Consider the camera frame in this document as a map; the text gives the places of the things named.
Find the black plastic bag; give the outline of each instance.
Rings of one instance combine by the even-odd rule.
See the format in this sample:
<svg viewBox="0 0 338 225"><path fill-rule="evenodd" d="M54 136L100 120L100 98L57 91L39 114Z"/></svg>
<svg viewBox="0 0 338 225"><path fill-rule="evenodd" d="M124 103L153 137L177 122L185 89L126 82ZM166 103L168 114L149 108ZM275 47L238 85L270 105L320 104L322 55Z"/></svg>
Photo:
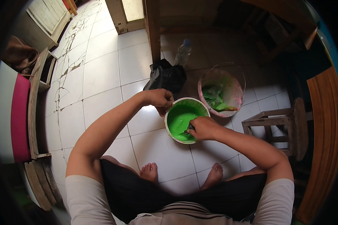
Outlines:
<svg viewBox="0 0 338 225"><path fill-rule="evenodd" d="M143 91L164 88L171 91L176 100L187 80L183 66L172 66L166 59L162 59L150 65L150 69L150 80L145 85Z"/></svg>

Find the paint brush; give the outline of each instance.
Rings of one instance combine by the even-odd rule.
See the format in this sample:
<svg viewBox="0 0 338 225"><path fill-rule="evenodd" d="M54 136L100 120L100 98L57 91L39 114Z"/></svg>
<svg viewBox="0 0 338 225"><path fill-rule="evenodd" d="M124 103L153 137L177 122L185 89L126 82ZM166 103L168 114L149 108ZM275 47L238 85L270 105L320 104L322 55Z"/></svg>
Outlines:
<svg viewBox="0 0 338 225"><path fill-rule="evenodd" d="M181 135L189 135L189 133L187 132L188 129L191 129L191 130L195 130L195 127L193 127L192 124L189 124L188 128L183 132L181 133Z"/></svg>

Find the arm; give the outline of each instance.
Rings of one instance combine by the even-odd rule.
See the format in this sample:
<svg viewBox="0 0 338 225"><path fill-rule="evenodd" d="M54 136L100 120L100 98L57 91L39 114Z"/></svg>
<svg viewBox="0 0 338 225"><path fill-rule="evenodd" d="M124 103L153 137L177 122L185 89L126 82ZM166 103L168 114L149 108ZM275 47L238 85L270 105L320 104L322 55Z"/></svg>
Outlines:
<svg viewBox="0 0 338 225"><path fill-rule="evenodd" d="M216 140L239 151L259 168L267 171L267 182L280 178L293 181L292 168L286 155L271 144L250 136L235 132L217 124L210 117L198 117L190 121L195 130L188 130L198 140Z"/></svg>
<svg viewBox="0 0 338 225"><path fill-rule="evenodd" d="M83 175L103 184L100 157L116 136L143 106L153 105L164 116L165 108L174 102L173 94L165 89L142 91L100 116L81 135L72 149L66 167L66 177Z"/></svg>

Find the plastic bottle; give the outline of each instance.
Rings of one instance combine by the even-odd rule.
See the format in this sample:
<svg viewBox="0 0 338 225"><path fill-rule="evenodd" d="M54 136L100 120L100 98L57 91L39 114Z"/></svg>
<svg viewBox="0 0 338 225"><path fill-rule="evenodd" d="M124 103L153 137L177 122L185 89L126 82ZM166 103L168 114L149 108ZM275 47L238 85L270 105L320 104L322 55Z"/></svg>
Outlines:
<svg viewBox="0 0 338 225"><path fill-rule="evenodd" d="M184 67L188 61L190 52L190 40L184 39L184 43L178 48L177 55L175 56L174 65L182 65Z"/></svg>

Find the person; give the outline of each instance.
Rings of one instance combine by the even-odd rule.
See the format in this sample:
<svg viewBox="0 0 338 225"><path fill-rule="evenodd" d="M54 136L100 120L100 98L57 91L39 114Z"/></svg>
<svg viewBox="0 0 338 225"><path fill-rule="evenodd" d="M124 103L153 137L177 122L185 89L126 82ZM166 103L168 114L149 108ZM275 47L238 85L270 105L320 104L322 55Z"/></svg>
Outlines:
<svg viewBox="0 0 338 225"><path fill-rule="evenodd" d="M293 173L286 155L269 143L217 124L210 117L190 121L198 140L215 140L257 165L225 182L214 164L200 191L172 196L158 187L157 168L148 163L137 174L111 156L103 156L119 132L143 106L164 116L173 105L165 89L142 91L106 112L76 142L66 169L66 191L72 225L125 223L249 224L239 222L256 211L253 224L290 224L294 201Z"/></svg>

